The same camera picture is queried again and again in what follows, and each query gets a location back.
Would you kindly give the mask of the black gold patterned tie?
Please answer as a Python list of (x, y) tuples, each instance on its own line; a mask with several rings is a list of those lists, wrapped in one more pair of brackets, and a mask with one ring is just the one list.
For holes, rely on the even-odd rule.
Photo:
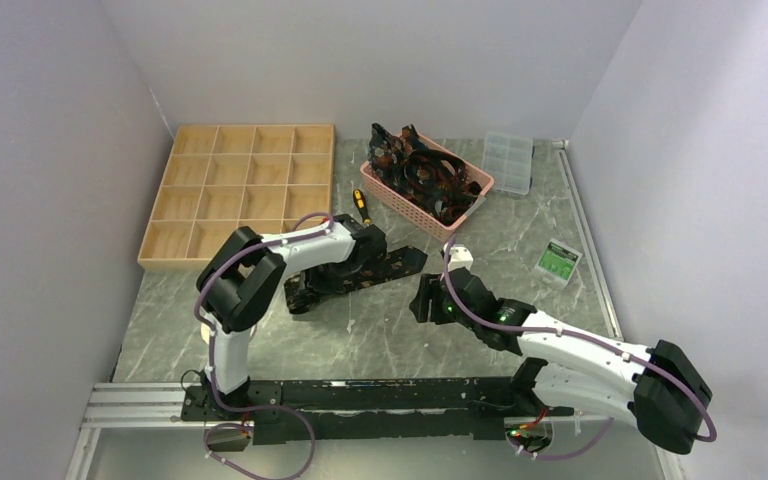
[(286, 306), (292, 315), (305, 314), (332, 298), (418, 274), (427, 258), (422, 250), (404, 246), (354, 270), (335, 263), (304, 270), (284, 282)]

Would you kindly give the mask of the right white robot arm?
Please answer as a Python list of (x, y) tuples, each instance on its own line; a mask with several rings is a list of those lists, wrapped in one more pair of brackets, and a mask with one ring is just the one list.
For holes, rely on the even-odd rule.
[(465, 268), (421, 275), (409, 309), (420, 323), (459, 324), (487, 347), (522, 357), (510, 392), (524, 415), (557, 407), (598, 413), (679, 455), (716, 438), (707, 412), (713, 393), (672, 342), (647, 347), (573, 327), (495, 297)]

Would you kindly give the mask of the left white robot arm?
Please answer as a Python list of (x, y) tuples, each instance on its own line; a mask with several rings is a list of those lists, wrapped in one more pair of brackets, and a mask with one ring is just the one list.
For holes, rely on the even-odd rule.
[(378, 227), (349, 215), (321, 215), (319, 225), (283, 234), (236, 229), (197, 280), (193, 314), (207, 329), (207, 404), (221, 419), (235, 419), (248, 408), (250, 331), (284, 282), (318, 267), (341, 279), (387, 253)]

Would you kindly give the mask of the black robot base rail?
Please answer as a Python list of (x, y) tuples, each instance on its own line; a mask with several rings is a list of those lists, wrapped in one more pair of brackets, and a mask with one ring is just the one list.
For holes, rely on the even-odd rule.
[(246, 397), (220, 407), (206, 382), (186, 388), (180, 418), (219, 423), (247, 419), (256, 445), (288, 441), (467, 436), (501, 440), (506, 429), (540, 413), (536, 398), (506, 377), (353, 380), (252, 380)]

